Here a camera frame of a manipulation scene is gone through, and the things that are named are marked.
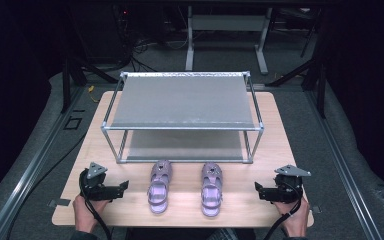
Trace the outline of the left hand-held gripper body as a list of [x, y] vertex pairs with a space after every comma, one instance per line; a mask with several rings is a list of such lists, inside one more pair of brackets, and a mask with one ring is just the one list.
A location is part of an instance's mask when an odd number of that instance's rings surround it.
[[115, 196], [123, 196], [124, 191], [118, 186], [105, 186], [103, 184], [106, 177], [107, 168], [91, 162], [79, 176], [80, 195], [92, 201], [111, 200]]

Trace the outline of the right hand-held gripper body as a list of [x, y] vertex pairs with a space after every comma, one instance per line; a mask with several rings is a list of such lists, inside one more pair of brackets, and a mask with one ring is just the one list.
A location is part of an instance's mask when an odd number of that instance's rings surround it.
[[275, 169], [275, 188], [263, 187], [259, 195], [267, 196], [270, 202], [292, 203], [303, 196], [303, 177], [310, 177], [309, 171], [293, 165], [285, 165]]

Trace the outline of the purple sandal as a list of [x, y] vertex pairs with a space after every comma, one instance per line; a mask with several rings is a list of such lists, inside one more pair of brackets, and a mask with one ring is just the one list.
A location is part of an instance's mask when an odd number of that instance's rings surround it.
[[154, 164], [148, 188], [148, 204], [154, 214], [163, 213], [168, 206], [168, 191], [172, 178], [172, 166], [169, 160], [160, 160]]
[[213, 162], [205, 163], [202, 168], [201, 209], [205, 216], [215, 217], [222, 203], [223, 173], [220, 166]]

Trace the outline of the grey two-tier shoe rack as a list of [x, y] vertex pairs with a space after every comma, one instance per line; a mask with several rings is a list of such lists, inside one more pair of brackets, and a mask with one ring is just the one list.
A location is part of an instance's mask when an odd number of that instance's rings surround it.
[[123, 72], [101, 131], [119, 164], [251, 164], [264, 124], [248, 71]]

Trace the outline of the person's left hand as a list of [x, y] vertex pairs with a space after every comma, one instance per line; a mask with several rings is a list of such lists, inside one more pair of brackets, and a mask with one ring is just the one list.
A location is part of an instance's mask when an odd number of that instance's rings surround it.
[[[92, 207], [98, 214], [104, 211], [108, 203], [108, 200], [91, 202]], [[73, 208], [75, 213], [75, 229], [77, 231], [91, 233], [98, 221], [87, 208], [85, 199], [78, 195], [73, 202]]]

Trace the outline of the person's right hand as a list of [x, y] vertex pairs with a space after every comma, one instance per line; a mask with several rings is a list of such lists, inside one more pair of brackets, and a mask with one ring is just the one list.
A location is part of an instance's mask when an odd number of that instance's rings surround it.
[[[292, 211], [293, 207], [296, 205], [294, 203], [281, 203], [275, 202], [278, 212], [281, 215], [288, 214]], [[309, 203], [305, 198], [301, 199], [301, 205], [299, 209], [292, 213], [283, 223], [282, 227], [286, 232], [286, 236], [289, 238], [303, 238], [306, 236], [307, 231], [307, 222], [309, 216]]]

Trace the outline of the person's dark clothing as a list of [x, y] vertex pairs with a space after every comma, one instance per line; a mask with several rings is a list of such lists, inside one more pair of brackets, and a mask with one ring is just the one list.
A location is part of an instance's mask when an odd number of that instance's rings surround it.
[[[130, 240], [206, 240], [213, 233], [203, 230], [134, 228], [127, 236]], [[76, 230], [70, 240], [100, 240], [92, 233]]]

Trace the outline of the black metal stand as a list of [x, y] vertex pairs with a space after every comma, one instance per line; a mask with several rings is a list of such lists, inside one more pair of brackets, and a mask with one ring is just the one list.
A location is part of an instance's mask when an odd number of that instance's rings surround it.
[[315, 43], [311, 58], [299, 67], [283, 75], [279, 79], [267, 84], [267, 87], [279, 87], [298, 74], [306, 72], [304, 80], [301, 84], [301, 88], [304, 91], [311, 91], [314, 88], [317, 88], [316, 109], [319, 115], [324, 118], [326, 91], [324, 61], [330, 37], [329, 31], [326, 29], [326, 21], [324, 20], [323, 9], [320, 9], [316, 15], [315, 26], [319, 27], [319, 36]]
[[63, 105], [62, 113], [65, 113], [71, 105], [71, 81], [77, 86], [85, 86], [87, 79], [83, 73], [83, 69], [91, 71], [103, 80], [109, 83], [117, 83], [114, 77], [109, 76], [104, 71], [98, 69], [86, 60], [72, 55], [67, 56], [64, 60], [63, 71], [62, 71], [62, 83], [63, 83]]

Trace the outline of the white metal stand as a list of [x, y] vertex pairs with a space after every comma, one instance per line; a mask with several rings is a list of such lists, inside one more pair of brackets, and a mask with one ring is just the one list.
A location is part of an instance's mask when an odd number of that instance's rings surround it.
[[187, 15], [187, 55], [185, 70], [192, 71], [194, 63], [194, 42], [195, 31], [240, 31], [259, 32], [259, 42], [254, 46], [260, 73], [268, 74], [268, 67], [265, 60], [263, 48], [270, 23], [271, 8], [264, 16], [259, 15], [205, 15], [194, 14], [193, 7], [188, 7]]

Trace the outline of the aluminium floor rail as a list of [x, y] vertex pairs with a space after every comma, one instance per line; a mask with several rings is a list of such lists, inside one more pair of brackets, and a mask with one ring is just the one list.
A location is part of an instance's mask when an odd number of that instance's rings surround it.
[[91, 110], [85, 90], [73, 91], [72, 104], [59, 112], [54, 91], [36, 128], [0, 185], [0, 240], [68, 240], [73, 228], [52, 223], [74, 159], [85, 137]]
[[346, 159], [342, 154], [339, 145], [332, 133], [332, 130], [325, 118], [322, 117], [320, 111], [317, 108], [317, 99], [312, 92], [304, 92], [306, 99], [310, 104], [313, 114], [317, 122], [319, 123], [323, 135], [328, 142], [329, 148], [333, 154], [333, 163], [341, 179], [341, 182], [345, 188], [354, 212], [358, 218], [360, 226], [367, 240], [383, 240], [375, 221], [367, 207], [365, 200], [363, 199], [360, 189], [358, 188], [355, 179], [348, 167]]

